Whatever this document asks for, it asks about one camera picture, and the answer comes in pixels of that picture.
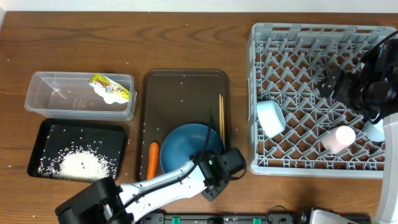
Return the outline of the dark blue plate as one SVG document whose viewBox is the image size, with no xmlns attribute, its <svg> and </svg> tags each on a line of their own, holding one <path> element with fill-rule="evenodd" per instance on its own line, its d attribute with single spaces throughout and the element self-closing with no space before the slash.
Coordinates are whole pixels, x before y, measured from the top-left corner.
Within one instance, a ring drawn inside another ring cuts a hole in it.
<svg viewBox="0 0 398 224">
<path fill-rule="evenodd" d="M 208 126 L 184 124 L 165 138 L 160 149 L 160 165 L 164 173 L 176 170 L 190 160 L 190 156 L 202 151 L 205 145 Z"/>
</svg>

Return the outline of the pink plastic cup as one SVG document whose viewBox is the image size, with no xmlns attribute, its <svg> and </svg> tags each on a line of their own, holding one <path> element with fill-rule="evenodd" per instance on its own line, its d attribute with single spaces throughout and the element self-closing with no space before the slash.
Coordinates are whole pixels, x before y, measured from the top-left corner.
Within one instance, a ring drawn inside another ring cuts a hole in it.
<svg viewBox="0 0 398 224">
<path fill-rule="evenodd" d="M 349 147 L 356 139 L 355 131 L 349 126 L 339 126 L 332 129 L 322 140 L 326 150 L 337 154 Z"/>
</svg>

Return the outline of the light blue plastic cup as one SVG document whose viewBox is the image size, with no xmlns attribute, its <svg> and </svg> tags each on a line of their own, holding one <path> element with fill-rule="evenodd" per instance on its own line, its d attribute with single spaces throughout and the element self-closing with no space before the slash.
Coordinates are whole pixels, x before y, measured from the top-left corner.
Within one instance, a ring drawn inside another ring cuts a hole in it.
<svg viewBox="0 0 398 224">
<path fill-rule="evenodd" d="M 370 141 L 383 142 L 385 141 L 385 135 L 383 130 L 383 119 L 377 124 L 372 124 L 370 121 L 366 121 L 363 126 L 363 132 Z"/>
</svg>

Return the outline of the small light blue bowl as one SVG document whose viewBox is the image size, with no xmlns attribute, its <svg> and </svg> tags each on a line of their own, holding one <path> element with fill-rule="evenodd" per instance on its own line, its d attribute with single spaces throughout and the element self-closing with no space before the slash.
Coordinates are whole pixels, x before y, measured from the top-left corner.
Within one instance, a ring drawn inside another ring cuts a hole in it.
<svg viewBox="0 0 398 224">
<path fill-rule="evenodd" d="M 285 130 L 284 115 L 275 101 L 258 101 L 256 109 L 259 122 L 267 137 L 273 138 Z"/>
</svg>

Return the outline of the yellow foil snack wrapper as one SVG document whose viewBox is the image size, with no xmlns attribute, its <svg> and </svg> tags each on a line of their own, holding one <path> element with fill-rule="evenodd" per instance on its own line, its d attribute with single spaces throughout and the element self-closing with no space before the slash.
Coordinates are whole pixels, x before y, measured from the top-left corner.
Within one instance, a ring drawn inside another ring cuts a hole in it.
<svg viewBox="0 0 398 224">
<path fill-rule="evenodd" d="M 89 83 L 95 90 L 105 92 L 105 96 L 112 95 L 125 100 L 129 99 L 129 91 L 126 88 L 99 73 L 94 74 L 89 79 Z"/>
</svg>

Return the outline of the white rice pile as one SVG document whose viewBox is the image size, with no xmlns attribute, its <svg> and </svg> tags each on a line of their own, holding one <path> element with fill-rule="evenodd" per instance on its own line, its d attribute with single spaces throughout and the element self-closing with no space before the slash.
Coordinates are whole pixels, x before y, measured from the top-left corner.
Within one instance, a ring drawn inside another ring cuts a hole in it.
<svg viewBox="0 0 398 224">
<path fill-rule="evenodd" d="M 116 159 L 98 152 L 98 147 L 71 145 L 53 152 L 46 149 L 39 160 L 38 173 L 54 179 L 93 182 L 116 178 Z"/>
</svg>

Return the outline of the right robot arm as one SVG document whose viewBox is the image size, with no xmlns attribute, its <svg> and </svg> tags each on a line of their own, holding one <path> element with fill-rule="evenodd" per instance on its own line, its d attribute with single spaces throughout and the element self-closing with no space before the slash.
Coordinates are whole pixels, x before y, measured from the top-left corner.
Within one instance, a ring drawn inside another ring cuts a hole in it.
<svg viewBox="0 0 398 224">
<path fill-rule="evenodd" d="M 386 157 L 382 192 L 374 223 L 397 223 L 397 31 L 366 52 L 360 74 L 334 69 L 320 83 L 324 98 L 332 97 L 363 114 L 371 123 L 383 120 Z"/>
</svg>

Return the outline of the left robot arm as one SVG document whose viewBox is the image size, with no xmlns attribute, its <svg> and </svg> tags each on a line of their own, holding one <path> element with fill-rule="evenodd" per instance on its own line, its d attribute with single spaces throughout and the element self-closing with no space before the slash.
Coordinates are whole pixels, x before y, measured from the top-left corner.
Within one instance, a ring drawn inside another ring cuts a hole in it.
<svg viewBox="0 0 398 224">
<path fill-rule="evenodd" d="M 112 177 L 93 182 L 55 209 L 59 223 L 136 223 L 151 211 L 183 198 L 204 194 L 214 200 L 245 174 L 247 165 L 238 148 L 220 153 L 203 149 L 172 172 L 150 180 L 116 185 Z"/>
</svg>

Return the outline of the grey plastic dishwasher rack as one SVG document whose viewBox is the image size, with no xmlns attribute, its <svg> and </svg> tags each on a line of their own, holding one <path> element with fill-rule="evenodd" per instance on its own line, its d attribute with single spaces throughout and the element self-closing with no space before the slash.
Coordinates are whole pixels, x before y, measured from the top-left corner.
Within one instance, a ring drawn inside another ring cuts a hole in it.
<svg viewBox="0 0 398 224">
<path fill-rule="evenodd" d="M 385 145 L 363 132 L 365 118 L 320 96 L 317 85 L 333 69 L 359 73 L 363 53 L 393 33 L 387 26 L 254 24 L 247 43 L 249 168 L 256 175 L 380 179 Z M 285 130 L 267 137 L 258 101 L 275 101 Z M 321 140 L 349 126 L 356 139 L 337 154 Z"/>
</svg>

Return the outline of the black waste tray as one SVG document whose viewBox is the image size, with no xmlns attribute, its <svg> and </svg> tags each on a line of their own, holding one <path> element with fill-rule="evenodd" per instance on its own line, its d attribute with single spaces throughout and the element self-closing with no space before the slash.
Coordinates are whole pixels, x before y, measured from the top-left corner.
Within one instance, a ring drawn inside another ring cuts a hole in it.
<svg viewBox="0 0 398 224">
<path fill-rule="evenodd" d="M 65 119 L 45 119 L 42 121 L 27 166 L 28 175 L 31 177 L 54 179 L 51 177 L 42 177 L 38 173 L 39 160 L 46 149 L 53 152 L 71 145 L 90 145 L 93 149 L 98 147 L 98 152 L 116 159 L 118 172 L 116 178 L 113 179 L 117 179 L 126 145 L 126 132 L 124 128 L 115 124 Z"/>
</svg>

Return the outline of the orange carrot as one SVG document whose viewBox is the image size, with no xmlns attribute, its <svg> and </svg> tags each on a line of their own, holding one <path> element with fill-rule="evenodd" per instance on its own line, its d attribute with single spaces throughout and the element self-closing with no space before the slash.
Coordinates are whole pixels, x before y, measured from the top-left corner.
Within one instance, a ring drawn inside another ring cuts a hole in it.
<svg viewBox="0 0 398 224">
<path fill-rule="evenodd" d="M 152 142 L 149 146 L 147 163 L 147 180 L 153 179 L 157 170 L 160 147 L 158 142 Z"/>
</svg>

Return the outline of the wooden chopstick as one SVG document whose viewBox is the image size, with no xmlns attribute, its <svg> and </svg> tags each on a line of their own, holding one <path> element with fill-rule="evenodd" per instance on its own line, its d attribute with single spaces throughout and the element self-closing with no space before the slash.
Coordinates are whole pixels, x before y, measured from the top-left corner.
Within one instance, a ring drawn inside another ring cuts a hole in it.
<svg viewBox="0 0 398 224">
<path fill-rule="evenodd" d="M 223 144 L 225 145 L 224 100 L 223 100 Z"/>
<path fill-rule="evenodd" d="M 220 127 L 220 138 L 223 140 L 223 97 L 219 95 L 219 127 Z"/>
</svg>

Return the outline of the dark brown serving tray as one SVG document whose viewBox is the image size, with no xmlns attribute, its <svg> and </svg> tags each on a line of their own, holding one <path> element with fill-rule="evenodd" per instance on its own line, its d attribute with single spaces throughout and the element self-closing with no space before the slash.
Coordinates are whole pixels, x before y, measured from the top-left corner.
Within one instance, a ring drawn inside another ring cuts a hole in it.
<svg viewBox="0 0 398 224">
<path fill-rule="evenodd" d="M 219 130 L 219 95 L 224 98 L 225 144 L 231 147 L 229 78 L 221 70 L 152 70 L 144 78 L 139 139 L 137 141 L 136 181 L 147 178 L 149 146 L 161 145 L 174 129 L 184 124 L 215 125 L 209 149 L 220 150 L 216 140 Z M 160 155 L 156 174 L 164 172 Z"/>
</svg>

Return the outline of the clear plastic bin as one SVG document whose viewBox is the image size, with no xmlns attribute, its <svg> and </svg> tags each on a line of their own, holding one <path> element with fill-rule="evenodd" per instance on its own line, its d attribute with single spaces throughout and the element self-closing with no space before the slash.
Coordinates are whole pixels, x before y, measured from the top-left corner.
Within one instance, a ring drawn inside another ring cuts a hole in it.
<svg viewBox="0 0 398 224">
<path fill-rule="evenodd" d="M 89 79 L 97 73 L 36 72 L 30 81 L 25 109 L 46 118 L 102 121 L 130 121 L 134 117 L 136 90 L 131 75 L 99 73 L 129 91 L 124 104 L 107 104 L 90 86 Z"/>
</svg>

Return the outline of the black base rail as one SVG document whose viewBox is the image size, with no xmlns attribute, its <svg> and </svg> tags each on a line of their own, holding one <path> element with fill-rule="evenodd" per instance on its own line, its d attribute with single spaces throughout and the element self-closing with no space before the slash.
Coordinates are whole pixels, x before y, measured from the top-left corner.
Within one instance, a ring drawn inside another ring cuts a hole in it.
<svg viewBox="0 0 398 224">
<path fill-rule="evenodd" d="M 297 215 L 292 213 L 272 213 L 270 215 L 187 215 L 150 213 L 141 218 L 137 224 L 267 224 L 299 223 Z"/>
</svg>

